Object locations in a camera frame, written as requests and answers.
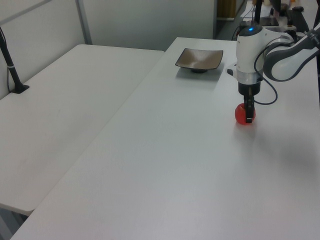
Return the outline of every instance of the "white table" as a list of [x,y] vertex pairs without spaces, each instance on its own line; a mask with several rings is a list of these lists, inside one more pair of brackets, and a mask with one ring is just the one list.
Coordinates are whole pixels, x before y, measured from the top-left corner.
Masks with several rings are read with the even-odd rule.
[[[223,49],[221,65],[179,69],[184,48]],[[316,61],[241,126],[235,52],[177,38],[12,240],[318,239]],[[274,97],[261,87],[257,100]]]
[[78,45],[0,101],[0,208],[29,215],[164,53]]

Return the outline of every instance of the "black stand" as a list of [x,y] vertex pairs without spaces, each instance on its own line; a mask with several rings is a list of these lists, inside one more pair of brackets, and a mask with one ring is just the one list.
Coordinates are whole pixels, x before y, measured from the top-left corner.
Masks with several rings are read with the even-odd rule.
[[[317,0],[318,3],[318,10],[316,12],[316,16],[315,16],[315,21],[314,21],[314,26],[313,28],[315,28],[319,23],[320,23],[320,1]],[[317,72],[318,72],[318,88],[319,88],[319,103],[320,103],[320,55],[316,56],[316,66],[317,66]]]
[[274,17],[261,17],[262,0],[257,0],[255,4],[254,22],[261,26],[279,26],[277,19]]
[[16,71],[15,65],[12,62],[11,56],[9,54],[8,48],[7,48],[7,42],[5,39],[5,36],[2,32],[2,29],[0,27],[0,49],[3,54],[4,60],[6,62],[7,67],[9,68],[10,74],[12,76],[12,79],[14,81],[14,90],[12,93],[15,94],[21,94],[25,90],[29,88],[27,85],[23,85],[19,79],[18,73]]

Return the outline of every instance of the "floor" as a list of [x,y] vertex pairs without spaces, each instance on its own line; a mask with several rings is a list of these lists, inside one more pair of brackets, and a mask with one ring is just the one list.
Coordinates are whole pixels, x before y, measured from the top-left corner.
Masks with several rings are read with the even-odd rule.
[[231,40],[233,33],[242,21],[240,15],[246,10],[247,1],[245,0],[239,12],[233,21],[216,21],[216,38],[217,40]]

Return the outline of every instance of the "white wall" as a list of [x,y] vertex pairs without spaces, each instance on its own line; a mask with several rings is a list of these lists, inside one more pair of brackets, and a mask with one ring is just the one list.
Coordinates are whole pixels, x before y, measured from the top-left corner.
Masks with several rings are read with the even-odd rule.
[[79,0],[94,45],[167,50],[176,37],[212,39],[217,0]]
[[[51,0],[1,28],[22,82],[84,43],[75,0]],[[7,65],[0,53],[0,99],[8,94],[6,78]]]

